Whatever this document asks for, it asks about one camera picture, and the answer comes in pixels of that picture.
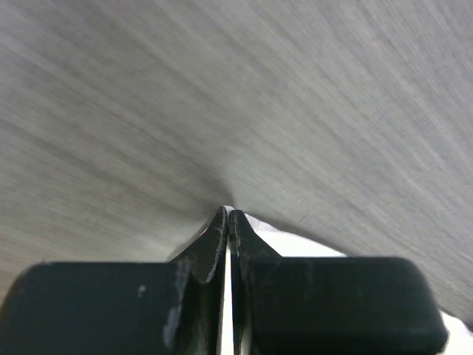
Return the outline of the white and green t-shirt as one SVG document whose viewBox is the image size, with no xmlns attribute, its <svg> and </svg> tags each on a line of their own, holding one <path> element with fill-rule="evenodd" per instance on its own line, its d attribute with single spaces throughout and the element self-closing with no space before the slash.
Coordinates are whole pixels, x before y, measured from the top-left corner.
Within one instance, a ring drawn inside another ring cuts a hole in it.
<svg viewBox="0 0 473 355">
<path fill-rule="evenodd" d="M 231 206 L 223 206 L 217 210 L 217 222 L 212 226 L 208 222 L 200 234 L 194 238 L 202 245 L 198 252 L 208 251 L 213 257 L 219 240 L 226 241 L 226 218 L 234 210 Z M 278 230 L 274 226 L 257 218 L 245 215 L 253 230 L 271 248 L 283 257 L 343 257 L 345 254 L 329 246 L 309 240 L 305 237 Z M 221 282 L 219 329 L 215 354 L 232 354 L 234 352 L 234 317 L 233 297 L 231 295 L 231 262 L 230 246 L 223 247 L 223 280 Z M 443 350 L 444 354 L 471 354 L 472 332 L 458 318 L 442 312 L 443 323 L 449 332 L 449 338 Z"/>
</svg>

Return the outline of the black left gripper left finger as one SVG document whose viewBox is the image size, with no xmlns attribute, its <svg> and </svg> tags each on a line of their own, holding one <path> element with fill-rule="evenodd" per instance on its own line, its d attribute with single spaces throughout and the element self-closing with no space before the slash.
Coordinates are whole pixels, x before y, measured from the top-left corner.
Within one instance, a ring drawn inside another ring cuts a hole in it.
<svg viewBox="0 0 473 355">
<path fill-rule="evenodd" d="M 228 213 L 168 262 L 39 263 L 1 305 L 3 354 L 215 354 Z"/>
</svg>

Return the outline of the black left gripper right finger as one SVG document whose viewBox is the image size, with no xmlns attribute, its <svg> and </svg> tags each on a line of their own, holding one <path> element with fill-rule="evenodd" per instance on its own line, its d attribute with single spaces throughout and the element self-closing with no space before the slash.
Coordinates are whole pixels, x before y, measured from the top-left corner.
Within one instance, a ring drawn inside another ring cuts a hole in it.
<svg viewBox="0 0 473 355">
<path fill-rule="evenodd" d="M 400 257 L 284 257 L 229 216 L 235 354 L 439 354 L 448 331 Z"/>
</svg>

